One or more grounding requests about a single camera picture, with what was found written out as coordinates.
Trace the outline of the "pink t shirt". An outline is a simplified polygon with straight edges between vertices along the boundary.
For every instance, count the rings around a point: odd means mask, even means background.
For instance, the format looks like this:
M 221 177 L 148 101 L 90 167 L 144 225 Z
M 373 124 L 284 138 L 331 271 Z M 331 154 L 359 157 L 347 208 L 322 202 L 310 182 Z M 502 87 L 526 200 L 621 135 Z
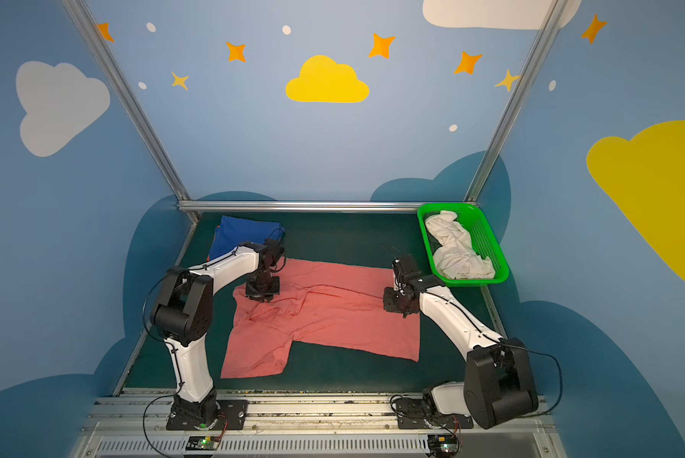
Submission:
M 393 282 L 389 269 L 290 260 L 271 302 L 254 301 L 238 286 L 221 377 L 281 374 L 295 342 L 418 361 L 419 317 L 384 309 L 384 291 Z

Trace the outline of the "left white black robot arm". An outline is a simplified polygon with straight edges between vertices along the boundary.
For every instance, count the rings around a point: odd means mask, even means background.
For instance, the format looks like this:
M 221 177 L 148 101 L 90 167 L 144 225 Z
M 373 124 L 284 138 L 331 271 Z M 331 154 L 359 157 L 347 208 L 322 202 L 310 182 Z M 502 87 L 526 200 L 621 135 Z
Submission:
M 213 322 L 214 295 L 240 278 L 246 297 L 268 303 L 279 294 L 277 263 L 283 243 L 243 242 L 229 253 L 200 265 L 169 269 L 160 283 L 150 322 L 162 336 L 176 375 L 169 431 L 211 431 L 223 420 L 206 353 Z

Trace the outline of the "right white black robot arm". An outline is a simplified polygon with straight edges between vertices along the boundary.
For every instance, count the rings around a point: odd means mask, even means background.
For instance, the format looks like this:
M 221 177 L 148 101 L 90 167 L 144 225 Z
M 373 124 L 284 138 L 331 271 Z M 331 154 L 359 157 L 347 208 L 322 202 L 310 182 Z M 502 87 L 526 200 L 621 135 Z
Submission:
M 435 416 L 464 415 L 490 429 L 538 409 L 529 351 L 476 318 L 443 282 L 432 276 L 397 280 L 384 290 L 384 310 L 422 313 L 434 321 L 465 361 L 462 382 L 438 385 L 424 394 Z

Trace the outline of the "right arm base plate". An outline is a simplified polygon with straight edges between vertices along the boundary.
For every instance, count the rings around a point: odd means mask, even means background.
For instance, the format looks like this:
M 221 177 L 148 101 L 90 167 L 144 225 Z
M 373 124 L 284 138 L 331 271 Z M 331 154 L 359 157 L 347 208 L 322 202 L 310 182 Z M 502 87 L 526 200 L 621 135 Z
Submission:
M 472 417 L 442 414 L 422 399 L 394 396 L 389 400 L 399 429 L 472 429 Z

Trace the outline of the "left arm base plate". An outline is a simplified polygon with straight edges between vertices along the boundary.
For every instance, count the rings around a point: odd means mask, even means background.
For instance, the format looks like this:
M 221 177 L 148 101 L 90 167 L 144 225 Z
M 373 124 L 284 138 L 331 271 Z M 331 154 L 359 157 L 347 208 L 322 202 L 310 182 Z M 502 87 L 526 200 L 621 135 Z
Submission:
M 245 400 L 173 402 L 167 431 L 240 431 L 244 427 L 249 403 Z

